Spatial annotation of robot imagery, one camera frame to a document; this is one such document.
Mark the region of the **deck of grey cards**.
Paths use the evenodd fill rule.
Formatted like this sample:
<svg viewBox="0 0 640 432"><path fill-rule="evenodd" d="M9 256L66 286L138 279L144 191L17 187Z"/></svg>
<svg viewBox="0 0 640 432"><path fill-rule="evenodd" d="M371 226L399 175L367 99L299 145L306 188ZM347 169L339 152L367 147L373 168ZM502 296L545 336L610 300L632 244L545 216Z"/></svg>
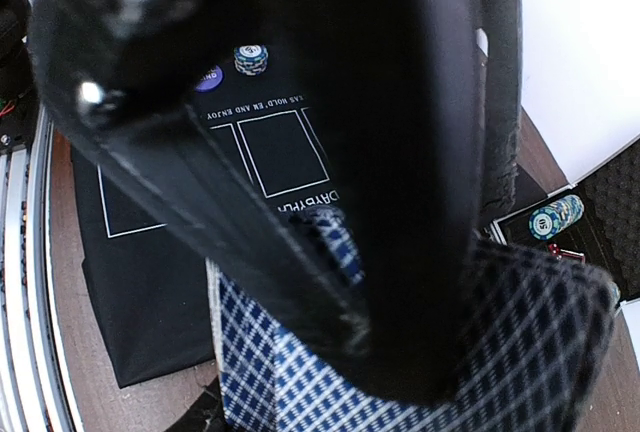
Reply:
<svg viewBox="0 0 640 432"><path fill-rule="evenodd" d="M610 275L486 239L459 280L448 347L400 321L368 394L219 266L206 266L222 411L231 431L571 431L613 332Z"/></svg>

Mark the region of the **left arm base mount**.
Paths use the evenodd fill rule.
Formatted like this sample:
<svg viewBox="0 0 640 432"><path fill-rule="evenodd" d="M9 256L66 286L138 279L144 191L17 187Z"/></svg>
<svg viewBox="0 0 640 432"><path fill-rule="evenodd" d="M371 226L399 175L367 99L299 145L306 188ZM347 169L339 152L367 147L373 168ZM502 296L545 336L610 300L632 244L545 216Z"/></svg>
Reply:
<svg viewBox="0 0 640 432"><path fill-rule="evenodd" d="M1 153L33 141L39 114L27 28L29 0L1 0Z"/></svg>

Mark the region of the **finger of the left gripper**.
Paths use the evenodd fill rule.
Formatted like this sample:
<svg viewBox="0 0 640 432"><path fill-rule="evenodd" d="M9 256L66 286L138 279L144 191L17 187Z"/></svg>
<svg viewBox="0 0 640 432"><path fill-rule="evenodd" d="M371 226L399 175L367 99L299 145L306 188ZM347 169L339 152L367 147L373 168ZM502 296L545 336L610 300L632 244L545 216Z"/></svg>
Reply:
<svg viewBox="0 0 640 432"><path fill-rule="evenodd" d="M366 363L372 325L309 240L271 211L188 99L254 0L35 0L36 83L55 125L147 212L212 259L335 367Z"/></svg>
<svg viewBox="0 0 640 432"><path fill-rule="evenodd" d="M478 216L476 0L254 1L254 26L236 44L274 40L354 62L342 102L324 108L304 93L366 274L360 293L338 278L372 325L366 363L330 365L374 394L400 321L418 315L450 345Z"/></svg>

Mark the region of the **black poker mat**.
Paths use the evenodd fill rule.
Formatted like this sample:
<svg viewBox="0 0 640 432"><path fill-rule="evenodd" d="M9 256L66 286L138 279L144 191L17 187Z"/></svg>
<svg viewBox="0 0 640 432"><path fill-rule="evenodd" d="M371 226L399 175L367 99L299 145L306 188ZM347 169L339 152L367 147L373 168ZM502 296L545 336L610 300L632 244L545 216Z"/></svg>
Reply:
<svg viewBox="0 0 640 432"><path fill-rule="evenodd" d="M325 268L345 273L293 213L338 198L303 93L324 108L342 102L354 62L319 47L270 54L264 75L220 67L221 85L195 92L190 108L152 115L142 154L157 190L143 202L81 152L72 156L83 271L120 387L213 357L204 255L240 275L242 290L259 303L301 275L275 227Z"/></svg>

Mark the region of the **purple small blind button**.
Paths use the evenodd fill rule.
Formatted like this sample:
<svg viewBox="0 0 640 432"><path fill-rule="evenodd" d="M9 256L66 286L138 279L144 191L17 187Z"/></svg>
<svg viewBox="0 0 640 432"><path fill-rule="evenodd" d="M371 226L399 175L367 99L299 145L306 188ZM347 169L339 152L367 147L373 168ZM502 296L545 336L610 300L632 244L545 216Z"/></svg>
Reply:
<svg viewBox="0 0 640 432"><path fill-rule="evenodd" d="M219 66L210 69L195 86L194 90L199 93L210 92L221 85L224 80L224 72Z"/></svg>

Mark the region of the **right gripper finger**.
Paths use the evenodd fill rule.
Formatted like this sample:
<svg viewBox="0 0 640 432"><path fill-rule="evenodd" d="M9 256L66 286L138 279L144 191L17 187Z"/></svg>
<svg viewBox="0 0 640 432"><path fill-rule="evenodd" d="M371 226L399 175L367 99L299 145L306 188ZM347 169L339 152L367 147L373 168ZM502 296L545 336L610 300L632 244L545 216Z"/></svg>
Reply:
<svg viewBox="0 0 640 432"><path fill-rule="evenodd" d="M203 389L194 404L166 432L224 432L223 402L218 381Z"/></svg>

